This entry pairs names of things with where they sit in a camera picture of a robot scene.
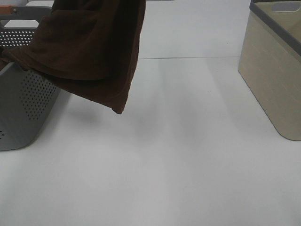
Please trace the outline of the grey perforated laundry basket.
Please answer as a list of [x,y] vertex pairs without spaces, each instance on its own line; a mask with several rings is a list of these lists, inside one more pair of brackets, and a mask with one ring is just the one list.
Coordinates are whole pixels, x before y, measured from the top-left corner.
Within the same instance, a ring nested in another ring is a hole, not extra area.
[[[17,12],[1,15],[0,21],[33,20],[41,22],[50,7],[15,6]],[[0,46],[28,45],[35,27],[8,27],[0,23]],[[29,145],[46,121],[60,89],[39,74],[24,71],[17,63],[0,70],[0,151]]]

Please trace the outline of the beige bin with grey rim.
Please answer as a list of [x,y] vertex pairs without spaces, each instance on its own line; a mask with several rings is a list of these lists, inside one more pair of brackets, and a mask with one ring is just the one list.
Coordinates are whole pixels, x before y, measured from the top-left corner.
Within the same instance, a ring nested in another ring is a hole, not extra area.
[[301,2],[252,0],[238,71],[276,131],[301,139]]

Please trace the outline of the brown towel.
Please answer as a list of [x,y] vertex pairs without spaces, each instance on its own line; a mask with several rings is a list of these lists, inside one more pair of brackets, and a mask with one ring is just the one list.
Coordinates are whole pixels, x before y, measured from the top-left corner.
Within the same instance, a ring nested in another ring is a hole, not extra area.
[[10,62],[122,114],[137,67],[144,0],[56,0],[32,41],[1,47]]

